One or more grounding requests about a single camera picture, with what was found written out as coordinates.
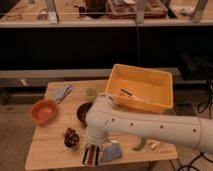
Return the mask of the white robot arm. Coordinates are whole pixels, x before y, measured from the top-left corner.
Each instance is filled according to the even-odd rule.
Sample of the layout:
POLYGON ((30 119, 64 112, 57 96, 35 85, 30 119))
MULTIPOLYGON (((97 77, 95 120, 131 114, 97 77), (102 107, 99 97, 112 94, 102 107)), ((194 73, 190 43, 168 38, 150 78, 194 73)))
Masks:
POLYGON ((95 99, 86 114, 86 123, 86 137, 91 144, 103 144, 110 132, 119 132, 213 154, 213 120, 119 111, 107 93, 95 99))

